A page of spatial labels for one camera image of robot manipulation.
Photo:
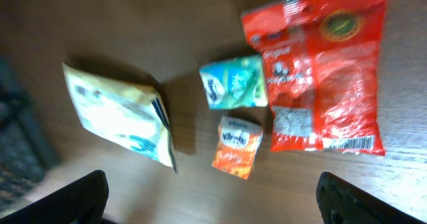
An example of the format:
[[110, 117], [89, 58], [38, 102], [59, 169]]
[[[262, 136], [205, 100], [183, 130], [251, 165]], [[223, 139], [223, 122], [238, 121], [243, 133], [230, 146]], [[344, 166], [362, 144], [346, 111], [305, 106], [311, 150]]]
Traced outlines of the red snack bag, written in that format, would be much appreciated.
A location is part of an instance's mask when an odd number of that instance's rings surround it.
[[262, 56], [272, 151], [383, 156], [378, 63], [387, 0], [281, 0], [242, 14]]

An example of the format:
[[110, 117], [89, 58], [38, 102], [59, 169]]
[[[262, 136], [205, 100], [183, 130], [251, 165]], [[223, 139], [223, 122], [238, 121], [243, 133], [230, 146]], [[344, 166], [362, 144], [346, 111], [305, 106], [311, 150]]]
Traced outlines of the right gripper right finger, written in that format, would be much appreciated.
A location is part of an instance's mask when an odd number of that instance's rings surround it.
[[316, 201], [325, 224], [423, 224], [330, 173], [320, 175]]

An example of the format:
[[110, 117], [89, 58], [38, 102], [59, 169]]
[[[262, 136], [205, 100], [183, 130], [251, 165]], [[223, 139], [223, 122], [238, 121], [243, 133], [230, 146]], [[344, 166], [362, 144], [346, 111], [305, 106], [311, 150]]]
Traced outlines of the teal tissue pack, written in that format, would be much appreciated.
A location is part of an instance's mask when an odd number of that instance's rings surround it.
[[199, 74], [210, 109], [268, 105], [260, 55], [210, 63], [203, 66]]

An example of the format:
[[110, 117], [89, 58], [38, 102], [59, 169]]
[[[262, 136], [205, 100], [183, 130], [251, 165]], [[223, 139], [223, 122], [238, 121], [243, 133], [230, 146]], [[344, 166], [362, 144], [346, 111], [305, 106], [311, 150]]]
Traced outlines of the yellow snack bag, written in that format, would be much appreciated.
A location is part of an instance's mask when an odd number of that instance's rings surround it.
[[169, 118], [154, 87], [90, 74], [65, 63], [63, 73], [86, 130], [177, 169]]

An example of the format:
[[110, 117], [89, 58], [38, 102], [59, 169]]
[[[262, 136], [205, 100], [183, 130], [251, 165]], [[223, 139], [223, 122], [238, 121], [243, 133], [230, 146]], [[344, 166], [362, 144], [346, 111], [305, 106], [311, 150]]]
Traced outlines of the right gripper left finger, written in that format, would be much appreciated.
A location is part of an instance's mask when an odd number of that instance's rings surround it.
[[1, 218], [1, 224], [109, 224], [106, 175], [95, 170], [50, 195]]

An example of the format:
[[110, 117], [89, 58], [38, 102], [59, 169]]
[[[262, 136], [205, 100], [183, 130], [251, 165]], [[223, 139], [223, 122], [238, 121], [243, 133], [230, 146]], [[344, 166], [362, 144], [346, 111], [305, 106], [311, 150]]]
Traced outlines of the orange tissue pack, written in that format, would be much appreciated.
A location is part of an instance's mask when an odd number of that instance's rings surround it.
[[218, 133], [219, 141], [212, 166], [247, 180], [262, 142], [262, 127], [243, 119], [223, 116]]

